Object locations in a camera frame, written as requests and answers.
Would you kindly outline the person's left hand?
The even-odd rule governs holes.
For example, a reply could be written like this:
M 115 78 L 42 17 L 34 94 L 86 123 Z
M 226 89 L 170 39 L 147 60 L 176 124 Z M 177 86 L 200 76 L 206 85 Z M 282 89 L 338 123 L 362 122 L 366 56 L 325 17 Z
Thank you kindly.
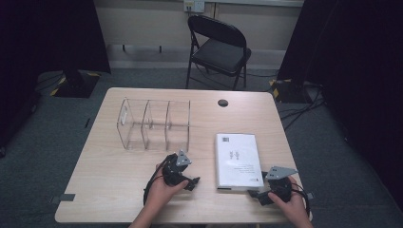
M 163 172 L 160 165 L 156 165 L 156 174 L 151 185 L 148 189 L 148 195 L 144 204 L 144 208 L 153 213 L 159 213 L 167 203 L 173 198 L 174 195 L 183 190 L 188 184 L 187 180 L 181 183 L 170 186 L 167 185 L 163 178 Z

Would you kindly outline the black stand base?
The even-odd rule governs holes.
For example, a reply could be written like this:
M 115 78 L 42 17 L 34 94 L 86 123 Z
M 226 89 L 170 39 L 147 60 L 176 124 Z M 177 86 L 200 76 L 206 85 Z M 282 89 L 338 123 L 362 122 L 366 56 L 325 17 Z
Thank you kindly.
M 64 70 L 62 79 L 50 92 L 50 95 L 65 98 L 89 98 L 99 79 L 99 73 L 80 72 L 77 69 Z
M 311 104 L 313 101 L 303 85 L 295 84 L 291 79 L 272 80 L 269 85 L 273 96 L 282 104 Z

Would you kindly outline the black curtain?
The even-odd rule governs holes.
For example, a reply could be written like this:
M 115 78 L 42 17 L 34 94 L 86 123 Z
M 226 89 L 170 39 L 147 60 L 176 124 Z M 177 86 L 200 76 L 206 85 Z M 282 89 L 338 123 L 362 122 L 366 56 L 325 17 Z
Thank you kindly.
M 304 0 L 278 76 L 322 87 L 403 209 L 403 0 Z
M 94 0 L 0 0 L 0 148 L 49 71 L 109 72 Z

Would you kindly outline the black folding chair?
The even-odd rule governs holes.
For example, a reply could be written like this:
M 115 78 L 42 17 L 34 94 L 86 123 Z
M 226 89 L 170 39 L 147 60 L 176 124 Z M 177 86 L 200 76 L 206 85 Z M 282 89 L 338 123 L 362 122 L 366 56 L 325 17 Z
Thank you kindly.
M 194 79 L 191 76 L 193 64 L 233 77 L 233 90 L 237 88 L 239 78 L 246 86 L 246 66 L 252 50 L 247 46 L 243 33 L 233 25 L 204 15 L 190 16 L 187 25 L 191 48 L 185 87 Z

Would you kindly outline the white book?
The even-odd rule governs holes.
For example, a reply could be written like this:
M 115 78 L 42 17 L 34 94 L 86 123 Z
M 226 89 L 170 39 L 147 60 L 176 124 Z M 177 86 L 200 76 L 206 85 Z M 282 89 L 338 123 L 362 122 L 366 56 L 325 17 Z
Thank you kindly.
M 218 189 L 247 191 L 264 186 L 254 134 L 219 133 L 215 152 Z

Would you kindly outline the person's right hand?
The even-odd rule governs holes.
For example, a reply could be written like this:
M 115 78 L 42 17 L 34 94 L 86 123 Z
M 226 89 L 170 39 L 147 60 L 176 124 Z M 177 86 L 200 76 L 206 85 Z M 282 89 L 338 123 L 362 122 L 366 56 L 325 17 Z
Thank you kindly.
M 280 208 L 284 216 L 287 217 L 291 223 L 292 219 L 298 218 L 307 218 L 310 220 L 305 211 L 304 201 L 300 194 L 293 192 L 288 202 L 284 202 L 274 193 L 269 193 L 268 196 L 273 203 Z

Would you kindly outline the clear acrylic file organizer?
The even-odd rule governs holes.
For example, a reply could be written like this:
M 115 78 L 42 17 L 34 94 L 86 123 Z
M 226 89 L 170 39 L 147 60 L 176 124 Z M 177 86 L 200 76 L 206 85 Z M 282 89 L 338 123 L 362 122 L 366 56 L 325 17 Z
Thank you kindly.
M 186 152 L 190 138 L 189 101 L 125 98 L 117 129 L 126 150 Z

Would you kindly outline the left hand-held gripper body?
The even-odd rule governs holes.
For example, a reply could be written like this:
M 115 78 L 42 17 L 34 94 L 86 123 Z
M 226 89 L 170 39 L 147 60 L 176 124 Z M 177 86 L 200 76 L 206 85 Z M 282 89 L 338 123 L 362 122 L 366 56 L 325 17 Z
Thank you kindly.
M 187 187 L 191 187 L 192 180 L 182 174 L 190 163 L 191 160 L 182 150 L 168 155 L 163 163 L 164 182 L 169 186 L 175 186 L 183 181 L 188 181 Z

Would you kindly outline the white wall outlet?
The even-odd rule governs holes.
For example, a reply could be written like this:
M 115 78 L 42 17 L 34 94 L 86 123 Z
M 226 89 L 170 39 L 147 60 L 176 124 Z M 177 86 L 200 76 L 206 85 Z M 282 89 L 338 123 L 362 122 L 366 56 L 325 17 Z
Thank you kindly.
M 205 2 L 203 0 L 183 0 L 183 10 L 185 12 L 203 13 Z

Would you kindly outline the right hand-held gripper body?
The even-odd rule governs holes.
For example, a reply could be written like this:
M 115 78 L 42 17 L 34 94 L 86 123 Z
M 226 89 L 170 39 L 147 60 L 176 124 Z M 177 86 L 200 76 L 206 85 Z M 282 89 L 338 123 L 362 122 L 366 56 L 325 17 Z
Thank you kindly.
M 292 184 L 289 176 L 297 173 L 294 168 L 272 166 L 265 178 L 267 179 L 270 190 L 281 198 L 284 202 L 288 202 L 291 198 Z

